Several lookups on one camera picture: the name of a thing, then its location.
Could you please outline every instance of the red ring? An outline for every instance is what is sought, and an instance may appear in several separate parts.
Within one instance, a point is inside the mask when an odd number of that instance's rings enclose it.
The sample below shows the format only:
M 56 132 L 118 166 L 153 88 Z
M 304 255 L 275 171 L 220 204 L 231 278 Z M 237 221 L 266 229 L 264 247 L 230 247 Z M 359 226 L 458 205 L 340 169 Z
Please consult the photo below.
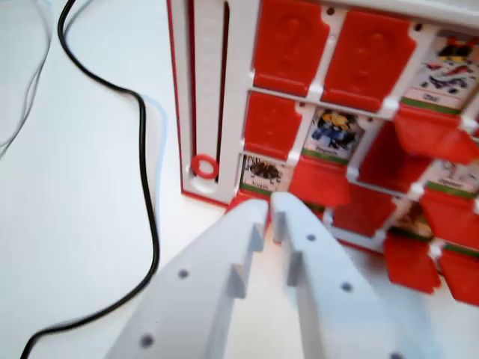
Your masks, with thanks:
M 211 165 L 211 167 L 213 167 L 213 172 L 211 172 L 210 174 L 203 172 L 200 169 L 201 161 L 208 162 Z M 218 176 L 219 169 L 218 169 L 218 164 L 216 163 L 216 161 L 212 159 L 211 157 L 209 157 L 208 155 L 196 155 L 196 156 L 193 156 L 193 159 L 192 159 L 192 170 L 193 170 L 193 173 L 196 174 L 197 176 L 204 178 L 206 180 L 212 180 Z

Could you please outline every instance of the green label strip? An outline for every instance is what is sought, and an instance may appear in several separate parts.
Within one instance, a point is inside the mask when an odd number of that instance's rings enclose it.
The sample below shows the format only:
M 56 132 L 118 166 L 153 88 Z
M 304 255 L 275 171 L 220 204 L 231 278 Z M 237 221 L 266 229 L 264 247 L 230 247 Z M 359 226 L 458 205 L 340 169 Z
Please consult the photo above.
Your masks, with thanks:
M 314 210 L 314 211 L 324 212 L 324 206 L 321 206 L 321 205 L 319 205 L 319 204 L 306 203 L 306 202 L 305 202 L 305 205 L 306 205 L 309 209 L 312 209 L 312 210 Z
M 393 234 L 397 234 L 399 236 L 407 237 L 410 239 L 416 239 L 421 242 L 430 242 L 433 237 L 424 237 L 420 236 L 417 233 L 411 232 L 410 230 L 405 230 L 404 228 L 401 227 L 391 227 L 389 229 L 389 232 Z
M 453 196 L 458 196 L 458 197 L 462 197 L 462 198 L 476 197 L 475 193 L 463 191 L 462 189 L 458 189 L 458 188 L 448 187 L 446 185 L 441 185 L 441 184 L 436 183 L 436 182 L 428 182 L 426 184 L 426 187 L 431 188 L 435 191 L 440 191 L 440 192 L 444 192 L 444 193 L 447 193 L 447 194 L 452 194 Z
M 257 192 L 259 194 L 263 194 L 263 195 L 268 196 L 268 197 L 271 195 L 271 192 L 267 191 L 266 189 L 254 187 L 253 185 L 247 185 L 246 183 L 243 183 L 243 182 L 239 186 L 242 189 L 247 189 L 248 191 Z
M 325 159 L 326 161 L 331 161 L 331 162 L 336 162 L 341 164 L 346 164 L 347 162 L 349 162 L 349 159 L 342 159 L 340 157 L 334 157 L 334 156 L 326 155 L 324 153 L 318 153 L 315 151 L 308 150 L 306 148 L 302 149 L 302 154 L 306 156 L 316 157 L 317 159 Z
M 407 97 L 403 97 L 401 99 L 401 102 L 404 103 L 405 105 L 419 107 L 419 108 L 425 108 L 427 110 L 433 110 L 433 111 L 436 111 L 436 112 L 440 112 L 442 114 L 460 114 L 460 112 L 461 112 L 461 110 L 459 110 L 457 108 L 451 108 L 451 107 L 436 105 L 435 103 L 423 102 L 423 101 L 419 101 L 417 99 L 409 99 Z
M 469 248 L 464 248 L 460 247 L 459 245 L 452 245 L 451 243 L 447 243 L 444 246 L 444 249 L 447 249 L 449 251 L 465 254 L 466 256 L 474 257 L 474 258 L 479 258 L 479 252 L 469 249 Z

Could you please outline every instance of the black cable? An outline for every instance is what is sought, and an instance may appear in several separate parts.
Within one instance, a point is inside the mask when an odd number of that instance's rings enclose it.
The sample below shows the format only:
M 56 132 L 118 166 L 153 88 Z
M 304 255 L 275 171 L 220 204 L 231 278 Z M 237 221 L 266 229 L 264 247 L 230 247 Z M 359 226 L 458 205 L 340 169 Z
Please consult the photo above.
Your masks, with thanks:
M 159 237 L 158 237 L 158 232 L 156 231 L 156 222 L 155 222 L 155 215 L 153 211 L 153 205 L 151 203 L 151 198 L 150 198 L 150 189 L 148 187 L 148 181 L 147 181 L 147 168 L 146 168 L 146 160 L 145 160 L 145 142 L 146 142 L 146 125 L 147 125 L 147 116 L 146 116 L 146 108 L 144 106 L 144 101 L 141 98 L 141 96 L 136 93 L 133 90 L 127 89 L 127 88 L 122 88 L 120 86 L 114 85 L 111 82 L 106 81 L 105 79 L 102 79 L 101 77 L 95 75 L 91 71 L 89 71 L 86 67 L 84 67 L 78 60 L 77 58 L 73 55 L 73 53 L 70 51 L 67 45 L 67 41 L 65 40 L 64 36 L 64 24 L 65 20 L 67 19 L 68 13 L 70 12 L 73 4 L 75 4 L 75 0 L 68 0 L 67 4 L 65 5 L 63 11 L 61 12 L 60 18 L 58 20 L 58 26 L 57 26 L 57 31 L 58 31 L 58 39 L 60 40 L 61 47 L 63 47 L 63 50 L 67 54 L 67 56 L 70 58 L 70 60 L 88 77 L 93 79 L 96 82 L 99 82 L 100 84 L 111 88 L 112 90 L 115 90 L 119 93 L 125 93 L 128 94 L 136 99 L 138 101 L 138 107 L 139 107 L 139 156 L 140 156 L 140 175 L 141 175 L 141 187 L 143 188 L 143 196 L 144 196 L 144 202 L 145 206 L 147 208 L 147 214 L 148 214 L 148 222 L 150 223 L 150 231 L 151 231 L 151 239 L 153 241 L 153 259 L 151 261 L 151 266 L 150 270 L 148 273 L 144 276 L 143 280 L 131 291 L 129 291 L 124 297 L 122 297 L 120 300 L 116 301 L 115 303 L 109 305 L 108 307 L 99 310 L 95 313 L 92 313 L 88 316 L 85 316 L 81 319 L 75 319 L 71 322 L 64 323 L 64 324 L 58 324 L 58 325 L 53 325 L 48 328 L 44 328 L 37 333 L 33 334 L 28 342 L 25 345 L 25 348 L 23 349 L 22 356 L 20 359 L 27 359 L 28 356 L 31 353 L 31 350 L 33 349 L 35 343 L 43 336 L 48 335 L 48 334 L 55 334 L 55 333 L 60 333 L 63 331 L 70 331 L 72 329 L 81 327 L 85 324 L 88 324 L 90 322 L 93 322 L 99 318 L 102 318 L 103 316 L 111 313 L 115 309 L 118 309 L 121 307 L 123 304 L 127 303 L 130 299 L 135 297 L 137 294 L 142 291 L 146 285 L 150 282 L 152 276 L 155 274 L 156 270 L 158 269 L 159 265 L 159 255 L 160 255 L 160 248 L 159 248 Z

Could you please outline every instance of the white desk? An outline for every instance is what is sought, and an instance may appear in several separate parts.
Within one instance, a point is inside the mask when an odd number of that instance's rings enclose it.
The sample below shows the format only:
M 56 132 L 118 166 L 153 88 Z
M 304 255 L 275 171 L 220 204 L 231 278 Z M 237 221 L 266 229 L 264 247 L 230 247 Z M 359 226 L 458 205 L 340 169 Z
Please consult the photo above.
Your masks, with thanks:
M 0 21 L 0 46 L 11 49 L 0 56 L 8 129 L 44 44 L 34 11 L 21 12 L 33 8 L 20 3 L 16 17 L 7 13 L 13 11 L 10 4 L 0 3 L 0 20 L 16 20 Z M 52 3 L 57 19 L 64 1 Z M 0 161 L 0 358 L 19 357 L 39 328 L 117 300 L 150 265 L 136 104 L 80 73 L 54 32 L 31 116 Z M 96 0 L 73 26 L 70 45 L 89 69 L 157 99 L 168 114 L 160 191 L 163 266 L 224 212 L 180 194 L 165 3 Z M 4 80 L 7 65 L 12 73 Z M 149 130 L 159 128 L 160 116 L 150 106 L 148 121 Z M 0 131 L 3 137 L 3 125 Z M 434 296 L 394 286 L 381 258 L 348 251 L 411 335 L 439 348 L 437 358 L 477 357 L 479 309 L 456 303 L 445 284 Z M 94 324 L 41 340 L 31 358 L 103 358 L 137 304 L 138 299 Z M 281 248 L 270 239 L 254 255 L 247 300 L 235 308 L 226 358 L 301 357 L 294 300 L 282 282 Z

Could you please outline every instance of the white cable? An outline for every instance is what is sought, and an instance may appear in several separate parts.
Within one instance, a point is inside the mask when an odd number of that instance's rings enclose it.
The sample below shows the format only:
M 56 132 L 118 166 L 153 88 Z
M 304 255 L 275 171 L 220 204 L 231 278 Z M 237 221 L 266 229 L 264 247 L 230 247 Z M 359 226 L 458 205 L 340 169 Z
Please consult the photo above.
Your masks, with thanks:
M 0 151 L 0 159 L 5 155 L 10 145 L 13 143 L 19 132 L 21 131 L 23 125 L 27 121 L 28 116 L 30 115 L 31 108 L 33 106 L 33 102 L 35 100 L 35 95 L 37 94 L 38 82 L 40 80 L 40 75 L 42 73 L 43 66 L 45 65 L 46 57 L 48 56 L 50 46 L 52 45 L 52 29 L 53 29 L 53 15 L 52 15 L 52 6 L 48 0 L 42 0 L 43 3 L 46 5 L 50 20 L 46 18 L 45 13 L 43 12 L 39 0 L 31 0 L 34 4 L 35 8 L 37 9 L 38 14 L 43 23 L 43 29 L 45 30 L 45 34 L 48 40 L 48 44 L 43 52 L 43 57 L 40 60 L 37 68 L 35 69 L 33 75 L 31 76 L 30 80 L 28 81 L 28 86 L 25 90 L 24 100 L 23 100 L 23 107 L 22 107 L 22 114 L 20 117 L 20 121 L 18 122 L 15 131 L 6 139 L 0 142 L 0 147 L 3 147 Z
M 149 97 L 148 95 L 141 94 L 141 97 L 148 102 L 148 104 L 152 105 L 158 112 L 161 114 L 162 117 L 162 138 L 159 145 L 159 155 L 158 155 L 158 162 L 156 164 L 156 176 L 155 176 L 155 200 L 153 201 L 155 206 L 155 219 L 156 219 L 156 230 L 158 231 L 158 239 L 161 241 L 161 231 L 159 225 L 159 193 L 160 193 L 160 184 L 162 178 L 162 166 L 163 166 L 163 157 L 165 157 L 165 148 L 166 148 L 166 138 L 168 134 L 168 116 L 166 115 L 165 109 L 161 106 L 161 104 Z

